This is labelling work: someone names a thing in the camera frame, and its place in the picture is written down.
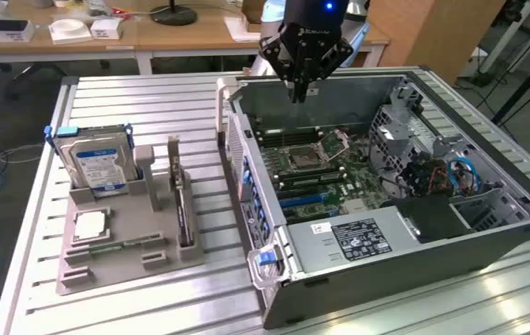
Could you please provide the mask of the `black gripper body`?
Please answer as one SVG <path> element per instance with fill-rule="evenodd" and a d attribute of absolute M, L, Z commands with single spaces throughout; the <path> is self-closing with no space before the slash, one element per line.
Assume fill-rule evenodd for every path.
<path fill-rule="evenodd" d="M 286 1 L 280 43 L 288 53 L 282 80 L 325 79 L 348 57 L 341 25 L 346 1 Z"/>

